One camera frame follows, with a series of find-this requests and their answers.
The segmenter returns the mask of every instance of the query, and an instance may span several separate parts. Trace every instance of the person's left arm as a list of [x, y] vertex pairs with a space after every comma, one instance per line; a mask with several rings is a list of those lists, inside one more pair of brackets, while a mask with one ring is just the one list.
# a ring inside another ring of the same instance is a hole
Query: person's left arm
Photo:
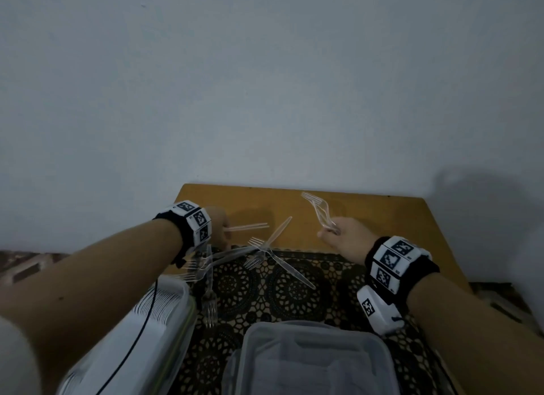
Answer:
[[[212, 243], [227, 246], [225, 211], [206, 208]], [[179, 229], [151, 220], [101, 240], [0, 293], [0, 316], [30, 341], [44, 394], [144, 295], [182, 248]]]

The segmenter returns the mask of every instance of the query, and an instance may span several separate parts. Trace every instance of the person's right arm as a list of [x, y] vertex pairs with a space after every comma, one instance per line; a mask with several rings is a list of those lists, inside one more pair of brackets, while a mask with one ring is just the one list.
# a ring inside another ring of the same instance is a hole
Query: person's right arm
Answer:
[[[340, 235], [318, 236], [364, 264], [378, 236], [351, 218], [334, 218]], [[544, 393], [544, 340], [440, 274], [418, 282], [408, 308], [467, 394]]]

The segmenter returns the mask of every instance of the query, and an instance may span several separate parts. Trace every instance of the hand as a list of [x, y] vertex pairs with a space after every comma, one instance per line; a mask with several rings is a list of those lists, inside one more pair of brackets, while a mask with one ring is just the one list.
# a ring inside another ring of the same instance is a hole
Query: hand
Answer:
[[334, 247], [348, 261], [364, 265], [364, 259], [378, 236], [354, 218], [332, 218], [332, 221], [340, 229], [340, 235], [323, 228], [317, 237]]
[[230, 233], [225, 236], [224, 227], [228, 227], [227, 213], [223, 207], [208, 206], [204, 207], [208, 212], [209, 217], [212, 220], [212, 239], [210, 243], [222, 250], [228, 250], [231, 248], [228, 239], [230, 239]]

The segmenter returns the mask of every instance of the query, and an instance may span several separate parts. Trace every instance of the plastic container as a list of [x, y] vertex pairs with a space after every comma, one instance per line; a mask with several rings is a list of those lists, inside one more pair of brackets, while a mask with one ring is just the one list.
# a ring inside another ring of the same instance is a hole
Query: plastic container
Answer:
[[[125, 357], [147, 316], [150, 289], [68, 373], [58, 395], [95, 395]], [[196, 323], [196, 303], [186, 282], [160, 276], [147, 325], [124, 365], [102, 392], [165, 395], [179, 370]]]
[[225, 394], [399, 394], [389, 350], [365, 332], [317, 322], [260, 322], [248, 329], [239, 357], [237, 368], [235, 359], [225, 368]]

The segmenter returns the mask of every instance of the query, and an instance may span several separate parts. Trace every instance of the table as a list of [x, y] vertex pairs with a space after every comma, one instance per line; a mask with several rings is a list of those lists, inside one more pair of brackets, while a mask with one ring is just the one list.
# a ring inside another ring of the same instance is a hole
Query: table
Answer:
[[[331, 253], [317, 236], [320, 229], [316, 213], [303, 199], [301, 190], [270, 189], [212, 184], [184, 184], [176, 202], [190, 199], [200, 206], [222, 206], [231, 226], [268, 222], [270, 228], [233, 232], [232, 243], [247, 244], [251, 236], [268, 238], [289, 216], [293, 220], [273, 243], [274, 248]], [[425, 200], [416, 197], [379, 196], [340, 192], [315, 192], [325, 199], [331, 215], [359, 219], [377, 235], [399, 235], [424, 247], [440, 266], [441, 273], [462, 289], [471, 292]], [[181, 273], [170, 266], [166, 274]]]

